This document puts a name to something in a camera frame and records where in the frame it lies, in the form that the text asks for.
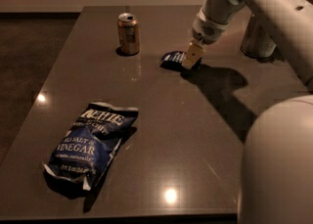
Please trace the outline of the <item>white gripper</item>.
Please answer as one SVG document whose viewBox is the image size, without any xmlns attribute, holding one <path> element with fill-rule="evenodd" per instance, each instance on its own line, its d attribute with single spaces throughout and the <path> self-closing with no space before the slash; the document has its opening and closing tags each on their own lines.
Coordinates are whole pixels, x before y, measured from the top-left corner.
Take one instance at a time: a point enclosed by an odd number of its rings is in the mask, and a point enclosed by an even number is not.
<svg viewBox="0 0 313 224">
<path fill-rule="evenodd" d="M 216 42 L 229 24 L 229 16 L 226 13 L 207 13 L 201 8 L 192 25 L 193 40 L 184 56 L 182 67 L 191 69 L 203 56 L 204 45 Z"/>
</svg>

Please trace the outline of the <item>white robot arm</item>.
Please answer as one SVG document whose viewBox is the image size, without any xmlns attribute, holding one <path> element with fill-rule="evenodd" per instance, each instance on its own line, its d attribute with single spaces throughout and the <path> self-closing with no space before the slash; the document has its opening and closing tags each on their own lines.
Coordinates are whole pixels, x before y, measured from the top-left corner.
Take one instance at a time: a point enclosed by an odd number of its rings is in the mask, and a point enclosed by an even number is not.
<svg viewBox="0 0 313 224">
<path fill-rule="evenodd" d="M 238 224 L 313 224 L 312 5 L 305 0 L 206 0 L 194 20 L 183 66 L 192 67 L 242 7 L 249 7 L 280 52 L 278 61 L 268 63 L 267 46 L 251 39 L 261 54 L 246 73 L 256 85 L 292 96 L 264 111 L 248 131 Z"/>
</svg>

